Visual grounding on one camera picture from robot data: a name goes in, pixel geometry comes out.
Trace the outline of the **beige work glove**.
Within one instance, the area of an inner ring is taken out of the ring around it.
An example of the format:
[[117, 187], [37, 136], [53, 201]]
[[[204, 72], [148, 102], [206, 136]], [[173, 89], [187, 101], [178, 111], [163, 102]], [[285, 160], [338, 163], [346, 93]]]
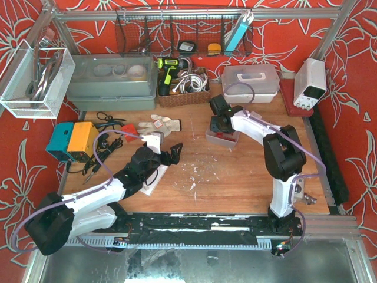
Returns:
[[172, 132], [182, 131], [181, 120], [172, 120], [166, 116], [151, 114], [152, 122], [140, 122], [138, 124], [139, 134], [151, 134], [153, 132], [162, 133], [164, 137], [169, 136]]

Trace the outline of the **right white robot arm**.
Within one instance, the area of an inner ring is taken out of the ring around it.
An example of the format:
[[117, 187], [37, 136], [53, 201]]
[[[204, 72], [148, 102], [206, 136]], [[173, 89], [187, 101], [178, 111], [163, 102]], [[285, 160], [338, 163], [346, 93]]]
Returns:
[[272, 125], [242, 106], [231, 107], [222, 95], [211, 98], [209, 105], [214, 114], [210, 120], [212, 132], [237, 131], [263, 146], [265, 166], [273, 178], [273, 196], [267, 211], [269, 226], [273, 232], [288, 228], [295, 218], [295, 178], [306, 164], [296, 129]]

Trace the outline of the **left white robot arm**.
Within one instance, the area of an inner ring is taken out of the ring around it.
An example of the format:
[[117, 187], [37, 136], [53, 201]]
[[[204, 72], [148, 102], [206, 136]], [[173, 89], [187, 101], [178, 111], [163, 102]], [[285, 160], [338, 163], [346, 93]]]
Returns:
[[68, 240], [99, 229], [125, 224], [119, 202], [141, 191], [150, 195], [167, 169], [180, 161], [182, 143], [169, 151], [140, 147], [126, 166], [107, 181], [71, 195], [47, 194], [25, 230], [43, 255], [60, 250]]

